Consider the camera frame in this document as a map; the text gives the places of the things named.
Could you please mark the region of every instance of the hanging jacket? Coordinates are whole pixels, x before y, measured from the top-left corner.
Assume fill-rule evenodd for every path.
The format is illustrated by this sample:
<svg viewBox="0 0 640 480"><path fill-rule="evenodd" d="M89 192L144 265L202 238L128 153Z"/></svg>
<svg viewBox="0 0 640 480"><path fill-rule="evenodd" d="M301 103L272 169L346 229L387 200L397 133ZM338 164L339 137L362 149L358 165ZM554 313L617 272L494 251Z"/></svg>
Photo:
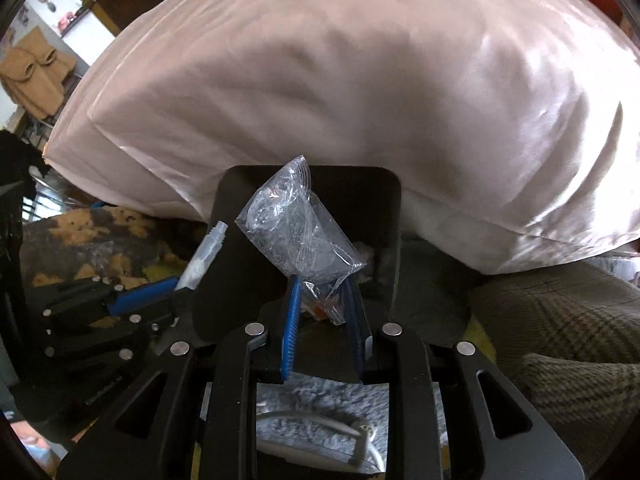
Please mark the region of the hanging jacket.
<svg viewBox="0 0 640 480"><path fill-rule="evenodd" d="M42 120L62 106L62 82L75 67L76 60L50 46L36 27L0 62L0 82L14 103Z"/></svg>

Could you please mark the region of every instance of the person's hand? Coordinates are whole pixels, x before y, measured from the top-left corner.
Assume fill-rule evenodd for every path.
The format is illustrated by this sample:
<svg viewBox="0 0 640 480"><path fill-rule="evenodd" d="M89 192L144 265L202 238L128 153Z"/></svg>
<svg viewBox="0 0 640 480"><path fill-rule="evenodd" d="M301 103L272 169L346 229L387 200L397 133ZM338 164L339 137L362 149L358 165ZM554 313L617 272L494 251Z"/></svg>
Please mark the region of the person's hand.
<svg viewBox="0 0 640 480"><path fill-rule="evenodd" d="M47 441L44 440L44 438L25 420L22 422L14 422L11 425L11 428L24 444L42 449L49 449Z"/></svg>

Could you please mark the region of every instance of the clear plastic bag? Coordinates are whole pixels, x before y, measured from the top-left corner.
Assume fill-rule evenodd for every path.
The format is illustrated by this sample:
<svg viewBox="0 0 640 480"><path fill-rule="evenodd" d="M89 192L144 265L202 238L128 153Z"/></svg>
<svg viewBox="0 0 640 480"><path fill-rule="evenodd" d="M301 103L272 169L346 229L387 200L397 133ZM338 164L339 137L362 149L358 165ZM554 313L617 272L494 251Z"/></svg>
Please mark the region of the clear plastic bag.
<svg viewBox="0 0 640 480"><path fill-rule="evenodd" d="M334 324L344 323L340 284L366 266L331 214L310 190L304 156L281 168L249 200L236 224L284 275L299 275L307 309L319 307Z"/></svg>

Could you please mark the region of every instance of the black gripper frame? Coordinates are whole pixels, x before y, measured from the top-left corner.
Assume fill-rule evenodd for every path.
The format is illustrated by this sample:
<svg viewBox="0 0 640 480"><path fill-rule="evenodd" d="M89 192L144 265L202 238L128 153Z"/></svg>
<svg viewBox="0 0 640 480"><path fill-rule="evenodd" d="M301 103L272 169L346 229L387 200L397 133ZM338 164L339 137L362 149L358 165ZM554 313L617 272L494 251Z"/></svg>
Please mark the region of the black gripper frame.
<svg viewBox="0 0 640 480"><path fill-rule="evenodd" d="M584 480L565 444L475 346L430 346L408 327L388 325L384 308L364 304L353 278L341 293L361 381L389 384L387 480L443 478L434 382L452 480ZM286 303L262 308L258 335L241 326L198 355L166 350L62 461L58 480L186 480L198 435L200 480L257 479L256 384L282 382Z"/></svg>

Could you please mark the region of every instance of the blanket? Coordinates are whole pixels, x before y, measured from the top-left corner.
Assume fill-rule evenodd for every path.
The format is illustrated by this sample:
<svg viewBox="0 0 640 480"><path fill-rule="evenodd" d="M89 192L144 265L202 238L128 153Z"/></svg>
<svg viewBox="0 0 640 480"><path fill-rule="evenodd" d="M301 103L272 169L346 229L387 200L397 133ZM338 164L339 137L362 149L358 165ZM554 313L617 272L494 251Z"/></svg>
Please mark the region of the blanket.
<svg viewBox="0 0 640 480"><path fill-rule="evenodd" d="M518 386L595 479L636 478L640 290L584 262L499 276L470 295Z"/></svg>

